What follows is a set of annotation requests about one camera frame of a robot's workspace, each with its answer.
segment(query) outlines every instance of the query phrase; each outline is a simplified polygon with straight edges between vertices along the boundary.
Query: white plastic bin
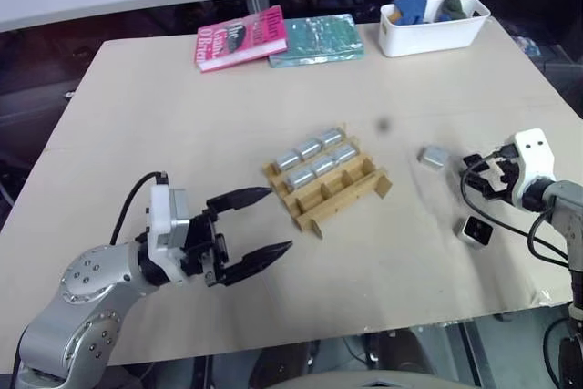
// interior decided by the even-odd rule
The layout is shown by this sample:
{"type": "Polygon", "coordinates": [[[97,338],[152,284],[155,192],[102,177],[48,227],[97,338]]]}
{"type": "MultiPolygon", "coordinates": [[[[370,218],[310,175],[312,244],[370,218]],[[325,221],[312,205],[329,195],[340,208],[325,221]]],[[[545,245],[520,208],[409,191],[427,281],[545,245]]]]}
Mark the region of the white plastic bin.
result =
{"type": "Polygon", "coordinates": [[[395,6],[381,6],[379,45],[383,53],[386,56],[403,56],[470,46],[490,17],[490,10],[479,0],[460,1],[469,18],[433,23],[441,12],[444,0],[428,0],[424,16],[424,21],[428,23],[421,25],[393,25],[389,16],[395,6]]]}

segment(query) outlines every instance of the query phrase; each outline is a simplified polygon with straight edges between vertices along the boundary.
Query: wooden rack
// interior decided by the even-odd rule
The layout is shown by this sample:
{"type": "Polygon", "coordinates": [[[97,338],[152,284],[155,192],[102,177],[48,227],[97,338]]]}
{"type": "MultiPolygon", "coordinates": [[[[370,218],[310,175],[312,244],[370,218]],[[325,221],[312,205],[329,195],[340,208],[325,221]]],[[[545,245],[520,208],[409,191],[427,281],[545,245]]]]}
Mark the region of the wooden rack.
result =
{"type": "Polygon", "coordinates": [[[358,155],[294,191],[288,190],[285,178],[288,173],[294,172],[297,168],[280,173],[272,162],[263,166],[265,176],[296,225],[302,231],[312,230],[320,239],[323,237],[320,226],[323,220],[345,209],[373,190],[384,198],[392,186],[386,176],[386,170],[378,169],[373,159],[361,152],[356,138],[344,137],[342,143],[321,151],[299,166],[308,166],[322,155],[330,154],[331,151],[346,143],[355,147],[358,155]]]}

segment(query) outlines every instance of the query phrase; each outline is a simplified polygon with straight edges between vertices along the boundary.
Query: green book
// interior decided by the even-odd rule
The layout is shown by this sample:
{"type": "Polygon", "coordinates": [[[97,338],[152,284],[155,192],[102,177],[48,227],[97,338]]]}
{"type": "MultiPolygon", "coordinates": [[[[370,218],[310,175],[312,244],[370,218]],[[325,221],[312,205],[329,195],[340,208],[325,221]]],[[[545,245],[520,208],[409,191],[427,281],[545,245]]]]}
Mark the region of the green book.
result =
{"type": "Polygon", "coordinates": [[[271,67],[293,67],[359,59],[364,55],[353,17],[326,15],[284,20],[288,50],[270,55],[271,67]]]}

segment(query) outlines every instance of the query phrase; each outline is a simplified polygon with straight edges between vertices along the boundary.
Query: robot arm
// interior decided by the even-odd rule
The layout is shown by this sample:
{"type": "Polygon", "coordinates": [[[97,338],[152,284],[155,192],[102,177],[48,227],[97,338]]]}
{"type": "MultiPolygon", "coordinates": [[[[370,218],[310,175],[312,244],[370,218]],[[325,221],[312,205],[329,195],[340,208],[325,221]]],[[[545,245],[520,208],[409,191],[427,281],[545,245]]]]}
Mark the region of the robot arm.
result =
{"type": "Polygon", "coordinates": [[[91,388],[101,379],[123,320],[138,299],[194,275],[204,274],[208,286],[231,285],[267,268],[290,248],[290,241],[225,267],[225,239],[214,222],[219,213],[251,205],[270,192],[235,190],[208,200],[208,208],[191,219],[186,191],[170,189],[165,175],[157,178],[146,232],[136,241],[86,251],[66,268],[55,297],[21,337],[15,388],[91,388]]]}
{"type": "Polygon", "coordinates": [[[575,335],[561,342],[559,367],[564,387],[583,387],[583,187],[571,181],[556,181],[555,158],[545,134],[538,128],[516,133],[492,158],[502,171],[500,179],[506,183],[505,189],[494,191],[480,176],[488,166],[478,155],[464,159],[468,169],[462,185],[467,182],[488,200],[504,200],[521,210],[541,213],[529,233],[530,242],[543,220],[567,242],[573,292],[569,317],[575,335]]]}

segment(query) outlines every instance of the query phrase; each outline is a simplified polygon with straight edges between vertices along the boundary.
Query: pink book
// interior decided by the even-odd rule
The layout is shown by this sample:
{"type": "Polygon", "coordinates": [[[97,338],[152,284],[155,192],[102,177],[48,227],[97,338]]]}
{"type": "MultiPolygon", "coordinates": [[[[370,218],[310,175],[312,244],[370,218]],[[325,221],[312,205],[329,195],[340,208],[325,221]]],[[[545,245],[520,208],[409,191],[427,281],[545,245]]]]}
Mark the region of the pink book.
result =
{"type": "Polygon", "coordinates": [[[257,14],[199,28],[194,60],[203,72],[287,50],[279,5],[257,14]]]}

